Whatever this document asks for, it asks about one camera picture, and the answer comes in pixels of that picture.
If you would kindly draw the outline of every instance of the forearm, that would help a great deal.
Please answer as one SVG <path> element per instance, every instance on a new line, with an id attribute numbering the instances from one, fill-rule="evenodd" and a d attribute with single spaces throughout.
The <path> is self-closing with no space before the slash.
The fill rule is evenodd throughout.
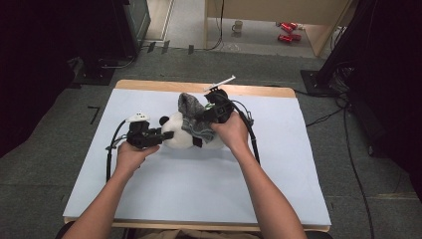
<path id="1" fill-rule="evenodd" d="M 127 181 L 124 175 L 113 175 L 64 238 L 107 238 Z"/>
<path id="2" fill-rule="evenodd" d="M 255 160 L 249 147 L 235 149 L 251 195 L 255 214 L 266 239 L 306 238 L 295 210 Z"/>

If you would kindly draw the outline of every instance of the wire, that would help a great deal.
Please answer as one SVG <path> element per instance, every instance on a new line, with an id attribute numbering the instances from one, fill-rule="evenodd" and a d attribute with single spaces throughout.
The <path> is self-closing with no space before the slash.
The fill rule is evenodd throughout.
<path id="1" fill-rule="evenodd" d="M 396 193 L 397 192 L 398 186 L 400 185 L 400 182 L 401 182 L 401 175 L 402 175 L 402 173 L 401 173 L 401 171 L 399 171 L 398 173 L 399 173 L 399 176 L 398 176 L 397 184 L 394 187 L 393 193 Z"/>
<path id="2" fill-rule="evenodd" d="M 117 129 L 115 130 L 114 136 L 112 137 L 111 143 L 109 144 L 108 149 L 108 154 L 106 156 L 106 173 L 105 173 L 105 181 L 108 181 L 111 175 L 111 151 L 113 148 L 113 144 L 115 142 L 115 138 L 117 137 L 118 131 L 120 130 L 120 128 L 124 125 L 124 123 L 126 122 L 126 120 L 122 121 Z"/>
<path id="3" fill-rule="evenodd" d="M 341 112 L 342 110 L 343 110 L 343 109 L 339 109 L 339 110 L 337 110 L 337 111 L 335 111 L 335 112 L 333 112 L 333 113 L 331 113 L 331 114 L 329 114 L 329 115 L 326 115 L 326 116 L 324 116 L 324 117 L 318 118 L 318 119 L 316 119 L 315 121 L 308 123 L 308 124 L 307 124 L 307 127 L 312 126 L 312 125 L 317 124 L 317 123 L 320 123 L 320 122 L 322 122 L 322 121 L 326 121 L 326 120 L 328 120 L 330 117 L 332 117 L 332 116 L 334 116 L 335 114 L 337 114 L 337 113 Z"/>
<path id="4" fill-rule="evenodd" d="M 368 201 L 366 199 L 366 195 L 365 195 L 365 192 L 363 190 L 362 183 L 360 182 L 359 175 L 357 174 L 357 170 L 356 170 L 356 167 L 354 166 L 354 161 L 353 161 L 353 158 L 351 156 L 350 140 L 348 138 L 347 122 L 346 122 L 346 116 L 345 115 L 346 115 L 346 109 L 344 109 L 343 122 L 344 122 L 345 140 L 347 142 L 348 157 L 350 159 L 350 164 L 351 164 L 351 167 L 353 168 L 354 176 L 357 180 L 357 184 L 359 185 L 359 189 L 360 189 L 360 192 L 362 194 L 363 201 L 365 203 L 366 213 L 368 215 L 368 221 L 369 221 L 370 238 L 373 239 L 373 238 L 375 238 L 375 234 L 374 234 L 374 231 L 373 231 L 372 217 L 371 217 L 371 214 L 370 214 Z"/>
<path id="5" fill-rule="evenodd" d="M 233 106 L 233 108 L 239 113 L 239 116 L 242 119 L 243 123 L 245 124 L 246 128 L 248 129 L 249 136 L 251 137 L 252 149 L 254 150 L 255 159 L 257 160 L 257 162 L 259 164 L 261 164 L 260 155 L 258 153 L 257 138 L 255 137 L 254 131 L 252 130 L 252 127 L 249 124 L 248 119 L 246 119 L 245 114 L 243 114 L 243 112 L 236 106 L 235 102 L 236 103 L 239 103 L 239 102 L 231 101 L 227 97 L 225 97 L 221 94 L 218 94 L 218 93 L 215 93 L 215 95 L 223 98 L 226 101 L 228 101 Z"/>
<path id="6" fill-rule="evenodd" d="M 223 41 L 223 14 L 224 14 L 224 0 L 223 0 L 223 3 L 221 4 L 221 13 L 220 13 L 220 38 L 218 39 L 214 47 L 210 49 L 203 49 L 204 51 L 212 51 L 216 49 L 218 46 L 220 46 L 221 42 Z"/>
<path id="7" fill-rule="evenodd" d="M 125 65 L 122 65 L 122 66 L 115 66 L 115 67 L 102 67 L 103 69 L 121 69 L 121 68 L 125 68 L 125 67 L 127 67 L 128 65 L 130 65 L 132 62 L 134 61 L 134 57 L 132 57 L 131 59 L 130 59 L 130 62 L 128 62 L 127 64 L 125 64 Z"/>
<path id="8" fill-rule="evenodd" d="M 121 239 L 127 239 L 127 228 L 124 228 L 123 235 L 121 235 Z"/>
<path id="9" fill-rule="evenodd" d="M 251 121 L 253 121 L 252 119 L 252 113 L 250 111 L 248 111 L 248 109 L 246 109 L 245 105 L 243 105 L 242 103 L 238 102 L 238 101 L 232 101 L 232 103 L 236 103 L 239 104 L 243 107 L 243 109 L 245 109 L 246 115 L 248 116 L 248 119 L 250 119 Z"/>
<path id="10" fill-rule="evenodd" d="M 339 93 L 338 95 L 321 95 L 321 94 L 305 93 L 305 92 L 301 92 L 301 91 L 298 91 L 298 90 L 295 90 L 295 89 L 294 89 L 294 91 L 295 91 L 295 93 L 298 93 L 298 94 L 301 94 L 301 95 L 305 95 L 305 96 L 309 96 L 309 97 L 316 97 L 316 98 L 337 98 L 340 94 L 342 94 L 342 93 Z"/>
<path id="11" fill-rule="evenodd" d="M 217 1 L 214 1 L 214 7 L 217 11 Z M 224 42 L 223 42 L 223 18 L 220 18 L 220 25 L 218 24 L 218 17 L 215 17 L 215 23 L 217 24 L 217 29 L 218 31 L 220 31 L 220 38 L 221 38 L 221 43 L 223 44 L 223 46 L 220 48 L 220 51 L 224 48 Z"/>

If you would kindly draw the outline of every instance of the white board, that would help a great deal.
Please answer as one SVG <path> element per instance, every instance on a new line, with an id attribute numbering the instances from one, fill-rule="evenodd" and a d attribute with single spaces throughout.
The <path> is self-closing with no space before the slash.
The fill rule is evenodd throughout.
<path id="1" fill-rule="evenodd" d="M 192 94 L 201 103 L 201 94 Z M 179 93 L 112 91 L 64 212 L 79 217 L 106 183 L 106 150 L 117 126 L 143 111 L 150 127 L 177 112 Z M 310 141 L 297 99 L 229 96 L 252 112 L 263 169 L 289 199 L 304 225 L 330 225 Z M 128 123 L 118 135 L 127 133 Z M 113 151 L 112 170 L 116 151 Z M 116 219 L 257 223 L 239 164 L 227 147 L 161 146 L 126 186 Z"/>

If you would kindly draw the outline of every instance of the person's right hand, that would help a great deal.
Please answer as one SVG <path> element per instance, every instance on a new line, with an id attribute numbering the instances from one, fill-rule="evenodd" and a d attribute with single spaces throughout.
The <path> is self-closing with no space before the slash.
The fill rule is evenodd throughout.
<path id="1" fill-rule="evenodd" d="M 124 141 L 117 150 L 117 163 L 114 173 L 120 173 L 129 180 L 145 161 L 145 158 L 159 150 L 159 145 L 139 149 Z"/>
<path id="2" fill-rule="evenodd" d="M 210 126 L 232 151 L 242 150 L 245 147 L 249 148 L 248 129 L 237 112 L 232 112 L 226 122 L 212 122 Z"/>

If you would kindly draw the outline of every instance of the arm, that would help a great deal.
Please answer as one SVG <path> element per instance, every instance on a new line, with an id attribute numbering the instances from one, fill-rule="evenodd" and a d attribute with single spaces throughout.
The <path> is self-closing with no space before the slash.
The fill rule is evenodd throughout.
<path id="1" fill-rule="evenodd" d="M 118 148 L 114 174 L 63 238 L 107 238 L 124 187 L 145 158 L 159 146 L 139 150 L 124 142 Z"/>
<path id="2" fill-rule="evenodd" d="M 239 114 L 232 113 L 225 123 L 211 123 L 211 127 L 239 161 L 263 236 L 307 238 L 292 205 L 255 160 Z"/>

